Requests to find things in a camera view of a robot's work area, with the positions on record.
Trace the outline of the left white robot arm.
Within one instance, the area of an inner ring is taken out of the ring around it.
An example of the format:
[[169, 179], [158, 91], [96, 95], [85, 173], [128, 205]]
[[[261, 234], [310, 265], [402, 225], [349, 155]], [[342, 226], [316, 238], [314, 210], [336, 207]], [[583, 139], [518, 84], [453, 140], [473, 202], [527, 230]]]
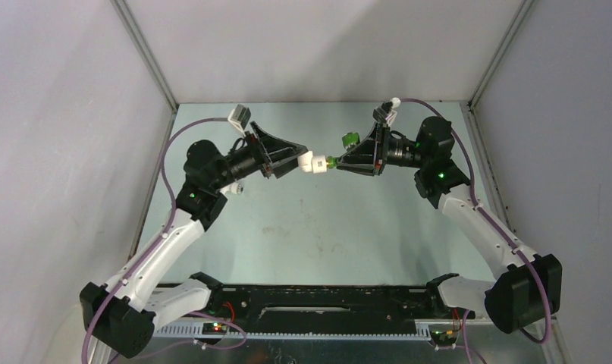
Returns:
[[86, 329], [81, 362], [89, 362], [93, 338], [133, 358], [161, 326], [194, 311], [211, 316], [222, 310], [223, 294], [195, 278], [156, 302], [150, 298], [189, 245], [214, 224], [228, 201], [227, 188], [256, 172], [280, 178], [303, 166], [303, 157], [310, 153], [306, 146], [272, 136], [256, 122], [250, 126], [241, 138], [243, 145], [227, 154], [210, 140], [192, 143], [183, 166], [185, 180], [178, 193], [168, 193], [171, 209], [159, 232], [104, 284], [89, 282], [81, 290]]

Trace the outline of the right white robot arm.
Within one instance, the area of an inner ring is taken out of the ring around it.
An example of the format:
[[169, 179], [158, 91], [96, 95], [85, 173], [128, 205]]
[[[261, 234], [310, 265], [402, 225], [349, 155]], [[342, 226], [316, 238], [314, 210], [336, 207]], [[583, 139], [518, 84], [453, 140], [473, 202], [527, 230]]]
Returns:
[[378, 176], [390, 165], [415, 169], [419, 195], [448, 217], [485, 260], [492, 281], [445, 275], [425, 296], [430, 314], [444, 317], [454, 308], [486, 315], [505, 334], [524, 331], [541, 319], [549, 327], [560, 310], [563, 266], [552, 254], [541, 255], [524, 244], [477, 197], [473, 172], [464, 174], [452, 159], [461, 141], [451, 122], [426, 118], [415, 139], [377, 121], [365, 137], [347, 133], [345, 152], [335, 167]]

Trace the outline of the green plastic faucet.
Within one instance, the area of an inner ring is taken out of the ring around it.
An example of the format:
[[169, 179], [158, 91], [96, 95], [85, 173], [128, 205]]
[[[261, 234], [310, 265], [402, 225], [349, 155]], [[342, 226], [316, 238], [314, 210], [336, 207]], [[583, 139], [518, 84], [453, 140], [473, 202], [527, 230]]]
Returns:
[[[342, 146], [344, 148], [344, 152], [348, 152], [354, 146], [356, 146], [360, 141], [360, 136], [357, 132], [349, 132], [345, 133], [341, 137]], [[326, 165], [328, 169], [335, 169], [338, 165], [339, 156], [330, 155], [326, 158]]]

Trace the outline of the white elbow fitting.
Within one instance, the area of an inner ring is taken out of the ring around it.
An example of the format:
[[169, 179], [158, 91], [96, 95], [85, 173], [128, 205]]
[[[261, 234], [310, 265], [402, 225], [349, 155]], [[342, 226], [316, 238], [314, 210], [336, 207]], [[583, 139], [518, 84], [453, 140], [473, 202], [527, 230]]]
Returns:
[[315, 155], [308, 151], [297, 158], [301, 171], [311, 174], [322, 174], [328, 171], [328, 158], [325, 155]]

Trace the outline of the white plastic faucet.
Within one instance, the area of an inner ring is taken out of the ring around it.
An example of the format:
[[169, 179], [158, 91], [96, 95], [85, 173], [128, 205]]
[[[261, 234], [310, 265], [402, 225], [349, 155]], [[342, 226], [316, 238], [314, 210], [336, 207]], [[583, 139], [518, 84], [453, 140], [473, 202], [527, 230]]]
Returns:
[[233, 182], [225, 187], [222, 187], [219, 192], [223, 195], [234, 194], [241, 195], [244, 191], [244, 185], [240, 182]]

